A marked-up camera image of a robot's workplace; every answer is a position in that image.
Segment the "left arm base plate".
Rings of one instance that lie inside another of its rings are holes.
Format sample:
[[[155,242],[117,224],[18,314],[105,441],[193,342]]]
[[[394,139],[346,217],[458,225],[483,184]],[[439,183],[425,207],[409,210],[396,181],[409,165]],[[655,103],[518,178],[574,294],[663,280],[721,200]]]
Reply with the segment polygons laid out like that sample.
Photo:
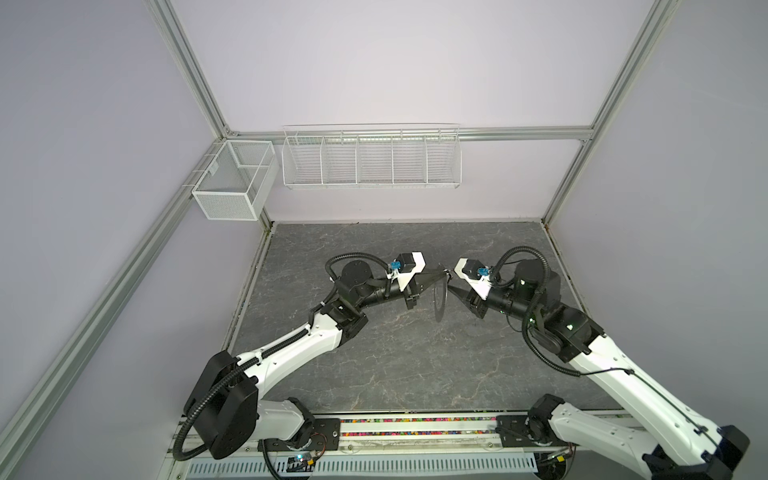
[[[315,418],[305,421],[298,432],[288,440],[269,438],[258,447],[266,447],[269,452],[287,451],[336,451],[341,439],[341,421],[339,418]]]

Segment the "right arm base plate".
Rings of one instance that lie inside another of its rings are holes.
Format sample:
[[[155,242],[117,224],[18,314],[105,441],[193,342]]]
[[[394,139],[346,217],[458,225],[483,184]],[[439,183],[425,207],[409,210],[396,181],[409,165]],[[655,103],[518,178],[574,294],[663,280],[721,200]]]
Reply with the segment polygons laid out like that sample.
[[[496,416],[494,431],[500,436],[503,447],[567,447],[568,443],[557,438],[542,421],[530,420],[527,414],[502,414]]]

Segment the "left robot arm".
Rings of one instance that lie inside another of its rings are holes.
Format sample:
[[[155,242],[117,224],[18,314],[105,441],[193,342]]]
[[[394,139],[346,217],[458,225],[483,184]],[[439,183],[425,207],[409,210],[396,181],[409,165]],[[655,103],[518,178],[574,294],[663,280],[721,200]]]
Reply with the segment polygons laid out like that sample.
[[[290,449],[308,447],[319,429],[298,399],[266,399],[282,380],[315,358],[345,345],[368,324],[366,308],[401,299],[416,306],[422,293],[446,285],[445,267],[427,267],[420,252],[387,262],[365,252],[336,255],[324,265],[332,288],[307,321],[273,342],[234,355],[227,350],[205,365],[183,408],[184,421],[171,453],[179,462],[203,453],[220,460],[255,439]]]

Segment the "grey perforated ring disc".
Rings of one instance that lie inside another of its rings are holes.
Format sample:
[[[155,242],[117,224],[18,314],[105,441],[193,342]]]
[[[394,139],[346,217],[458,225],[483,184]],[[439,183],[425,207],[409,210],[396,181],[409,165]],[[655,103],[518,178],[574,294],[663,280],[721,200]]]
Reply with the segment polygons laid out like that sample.
[[[434,318],[437,323],[440,323],[445,315],[449,280],[449,272],[444,271],[441,274],[440,279],[433,286],[433,310]]]

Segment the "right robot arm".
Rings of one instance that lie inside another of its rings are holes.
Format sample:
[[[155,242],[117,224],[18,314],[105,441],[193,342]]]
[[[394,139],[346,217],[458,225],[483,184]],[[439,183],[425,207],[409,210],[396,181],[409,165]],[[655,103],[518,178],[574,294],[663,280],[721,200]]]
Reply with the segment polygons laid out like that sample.
[[[687,406],[586,313],[563,303],[560,278],[540,251],[513,247],[493,266],[461,258],[454,272],[469,287],[449,289],[475,316],[493,310],[519,320],[523,341],[539,360],[569,377],[590,379],[640,425],[623,427],[545,394],[525,420],[500,421],[500,435],[581,446],[645,479],[733,478],[750,445],[747,435]]]

